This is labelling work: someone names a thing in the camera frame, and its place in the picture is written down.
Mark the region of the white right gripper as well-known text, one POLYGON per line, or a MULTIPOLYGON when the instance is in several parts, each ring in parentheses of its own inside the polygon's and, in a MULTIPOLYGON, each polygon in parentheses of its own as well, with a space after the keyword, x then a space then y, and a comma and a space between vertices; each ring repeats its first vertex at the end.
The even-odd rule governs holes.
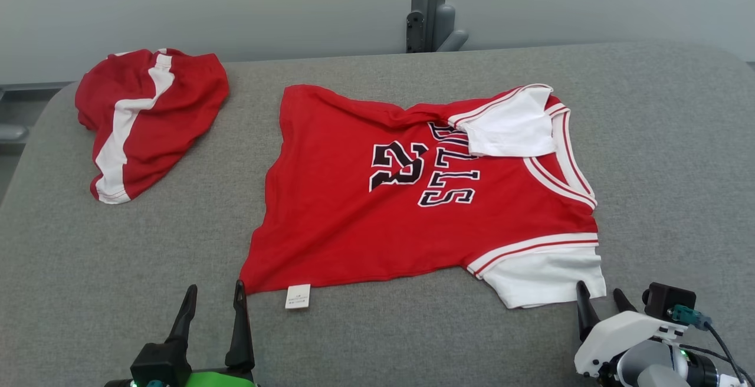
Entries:
POLYGON ((587 284, 576 284, 578 337, 583 341, 574 357, 577 373, 596 378, 599 367, 617 355, 651 338, 672 344, 684 335, 687 326, 640 314, 620 288, 613 290, 613 300, 620 314, 600 321, 590 302, 587 284))

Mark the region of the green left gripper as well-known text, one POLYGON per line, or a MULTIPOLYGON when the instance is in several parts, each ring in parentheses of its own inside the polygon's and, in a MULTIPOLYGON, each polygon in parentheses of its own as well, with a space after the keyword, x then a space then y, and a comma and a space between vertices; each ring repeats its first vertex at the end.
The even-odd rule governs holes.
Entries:
MULTIPOLYGON (((191 322, 196 314, 199 289, 196 284, 189 285, 167 343, 180 342, 187 345, 191 322)), ((234 331, 229 351, 225 356, 228 369, 194 371, 186 381, 186 387, 255 387, 251 370, 255 368, 254 349, 251 326, 249 323, 247 295, 242 280, 237 280, 234 290, 234 331)))

